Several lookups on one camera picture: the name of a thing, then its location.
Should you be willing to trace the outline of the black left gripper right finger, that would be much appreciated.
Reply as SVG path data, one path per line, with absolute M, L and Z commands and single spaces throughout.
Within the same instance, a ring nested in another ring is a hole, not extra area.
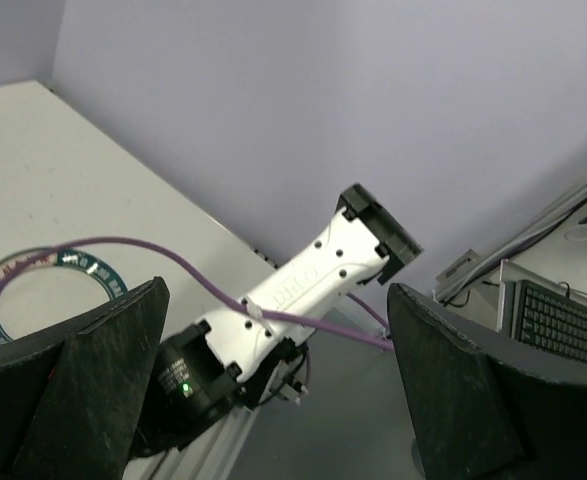
M 392 284 L 387 313 L 428 479 L 587 479 L 587 364 Z

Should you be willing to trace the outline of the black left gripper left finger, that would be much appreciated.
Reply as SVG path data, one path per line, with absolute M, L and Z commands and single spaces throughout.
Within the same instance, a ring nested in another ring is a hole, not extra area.
M 0 345 L 0 479 L 120 479 L 164 329 L 160 277 Z

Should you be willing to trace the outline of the white plate with dark rim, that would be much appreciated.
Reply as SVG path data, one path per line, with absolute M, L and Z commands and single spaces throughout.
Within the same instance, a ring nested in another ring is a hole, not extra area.
M 39 254 L 38 248 L 27 249 L 0 259 L 0 345 L 128 291 L 111 265 L 86 251 L 67 248 L 45 258 Z

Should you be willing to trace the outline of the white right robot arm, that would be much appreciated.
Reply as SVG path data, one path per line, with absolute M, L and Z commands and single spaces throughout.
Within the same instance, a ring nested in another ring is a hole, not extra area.
M 344 190 L 328 226 L 300 253 L 163 341 L 145 400 L 153 432 L 185 444 L 238 406 L 254 409 L 287 393 L 299 398 L 305 386 L 297 374 L 319 330 L 384 349 L 385 338 L 321 319 L 359 287 L 388 282 L 421 252 L 366 188 Z

